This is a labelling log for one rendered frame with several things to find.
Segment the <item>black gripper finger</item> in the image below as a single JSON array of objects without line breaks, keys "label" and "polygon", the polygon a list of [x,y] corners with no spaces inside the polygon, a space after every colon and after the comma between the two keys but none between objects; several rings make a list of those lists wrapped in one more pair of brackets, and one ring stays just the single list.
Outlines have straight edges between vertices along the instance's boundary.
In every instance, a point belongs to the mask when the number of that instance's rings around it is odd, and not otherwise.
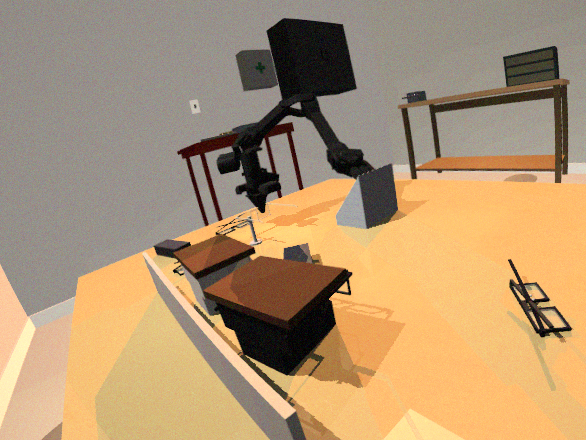
[{"label": "black gripper finger", "polygon": [[247,197],[255,205],[255,207],[258,207],[257,204],[256,204],[256,202],[255,202],[255,200],[252,197],[252,195],[254,195],[254,194],[256,194],[256,193],[253,193],[251,195],[247,195],[246,194],[245,197]]},{"label": "black gripper finger", "polygon": [[254,195],[252,195],[253,199],[255,200],[257,206],[259,207],[259,209],[262,213],[265,213],[267,195],[268,194],[254,194]]}]

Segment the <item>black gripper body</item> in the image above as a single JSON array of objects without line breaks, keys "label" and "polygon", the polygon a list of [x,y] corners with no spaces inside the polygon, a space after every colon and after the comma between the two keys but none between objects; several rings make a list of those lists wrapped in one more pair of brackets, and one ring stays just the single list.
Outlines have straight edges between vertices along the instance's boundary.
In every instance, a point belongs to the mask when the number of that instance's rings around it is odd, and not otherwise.
[{"label": "black gripper body", "polygon": [[247,182],[240,184],[235,188],[237,194],[242,194],[242,192],[245,191],[247,195],[253,193],[270,194],[281,189],[280,182],[269,181],[266,183],[266,181],[263,180],[261,172],[264,171],[264,169],[260,168],[260,165],[254,168],[243,169],[243,171],[244,173],[241,174],[242,176],[245,176]]}]

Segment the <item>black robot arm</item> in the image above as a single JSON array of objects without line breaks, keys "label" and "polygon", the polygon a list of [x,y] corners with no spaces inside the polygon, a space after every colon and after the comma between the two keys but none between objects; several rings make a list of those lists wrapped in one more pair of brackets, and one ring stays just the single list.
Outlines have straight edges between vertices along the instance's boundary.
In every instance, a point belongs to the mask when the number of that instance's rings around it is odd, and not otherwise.
[{"label": "black robot arm", "polygon": [[[302,109],[290,107],[300,102]],[[239,133],[237,140],[231,146],[233,152],[219,154],[216,161],[217,168],[221,174],[249,169],[259,166],[260,161],[257,151],[262,150],[260,145],[267,133],[269,133],[280,120],[285,116],[306,117],[312,121],[317,132],[320,134],[328,150],[326,150],[327,161],[332,170],[336,173],[353,177],[375,170],[367,161],[363,160],[362,149],[349,149],[335,135],[330,124],[321,113],[318,99],[314,93],[306,92],[296,94],[288,99],[283,99],[270,112],[267,113],[256,125],[247,127]],[[241,150],[242,152],[241,152]],[[240,164],[241,160],[241,164]]]}]

